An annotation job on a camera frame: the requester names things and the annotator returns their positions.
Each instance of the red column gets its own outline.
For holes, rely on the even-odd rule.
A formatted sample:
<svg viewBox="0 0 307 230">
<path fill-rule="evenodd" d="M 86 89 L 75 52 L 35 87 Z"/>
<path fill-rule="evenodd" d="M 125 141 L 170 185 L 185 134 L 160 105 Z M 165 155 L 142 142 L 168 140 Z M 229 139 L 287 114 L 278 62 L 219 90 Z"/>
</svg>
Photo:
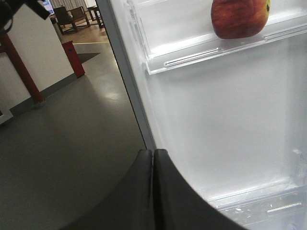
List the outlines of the red column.
<svg viewBox="0 0 307 230">
<path fill-rule="evenodd" d="M 37 86 L 35 85 L 30 73 L 25 67 L 23 61 L 21 60 L 17 50 L 15 49 L 12 41 L 7 34 L 0 35 L 1 46 L 4 48 L 7 56 L 9 57 L 11 63 L 15 67 L 17 73 L 19 74 L 21 80 L 23 81 L 25 87 L 29 91 L 30 95 L 36 103 L 44 101 L 43 96 L 39 92 Z"/>
</svg>

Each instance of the apple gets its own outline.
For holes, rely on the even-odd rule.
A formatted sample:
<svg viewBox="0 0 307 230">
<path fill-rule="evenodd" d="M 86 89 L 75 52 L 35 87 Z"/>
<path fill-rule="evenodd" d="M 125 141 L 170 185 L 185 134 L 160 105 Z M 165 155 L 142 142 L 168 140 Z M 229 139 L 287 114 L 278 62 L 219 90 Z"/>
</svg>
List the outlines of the apple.
<svg viewBox="0 0 307 230">
<path fill-rule="evenodd" d="M 219 38 L 243 38 L 259 33 L 267 23 L 270 0 L 213 0 L 211 20 Z"/>
</svg>

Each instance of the wooden floor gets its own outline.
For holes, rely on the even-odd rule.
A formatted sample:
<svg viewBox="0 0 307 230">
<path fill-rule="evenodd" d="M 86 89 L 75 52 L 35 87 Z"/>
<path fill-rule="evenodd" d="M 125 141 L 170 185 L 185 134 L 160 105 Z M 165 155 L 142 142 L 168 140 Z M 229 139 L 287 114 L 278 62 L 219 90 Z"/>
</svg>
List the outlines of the wooden floor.
<svg viewBox="0 0 307 230">
<path fill-rule="evenodd" d="M 105 28 L 99 28 L 97 25 L 97 21 L 92 21 L 89 18 L 90 27 L 82 27 L 78 28 L 78 32 L 74 32 L 70 30 L 71 33 L 63 34 L 63 42 L 72 41 L 73 43 L 95 43 L 95 42 L 109 42 L 109 39 L 106 34 Z M 78 23 L 79 25 L 86 25 L 86 22 Z M 71 25 L 66 25 L 66 28 L 63 30 L 67 30 L 71 28 Z"/>
</svg>

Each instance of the refrigerator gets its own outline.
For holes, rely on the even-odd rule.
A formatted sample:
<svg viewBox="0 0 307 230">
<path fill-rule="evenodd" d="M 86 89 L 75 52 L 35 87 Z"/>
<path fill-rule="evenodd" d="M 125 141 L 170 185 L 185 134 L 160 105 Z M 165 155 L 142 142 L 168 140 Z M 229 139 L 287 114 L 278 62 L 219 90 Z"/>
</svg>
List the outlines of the refrigerator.
<svg viewBox="0 0 307 230">
<path fill-rule="evenodd" d="M 307 1 L 271 0 L 238 39 L 215 34 L 212 0 L 97 4 L 147 148 L 243 227 L 306 230 Z"/>
</svg>

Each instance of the white refrigerator wall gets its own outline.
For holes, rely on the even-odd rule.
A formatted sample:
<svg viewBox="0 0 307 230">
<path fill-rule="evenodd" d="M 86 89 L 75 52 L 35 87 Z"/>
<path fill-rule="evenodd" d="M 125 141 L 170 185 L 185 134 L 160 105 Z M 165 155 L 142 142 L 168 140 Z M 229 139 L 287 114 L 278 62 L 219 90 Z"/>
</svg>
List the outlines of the white refrigerator wall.
<svg viewBox="0 0 307 230">
<path fill-rule="evenodd" d="M 211 200 L 287 183 L 307 151 L 307 35 L 149 76 L 111 2 L 157 147 L 190 185 Z"/>
</svg>

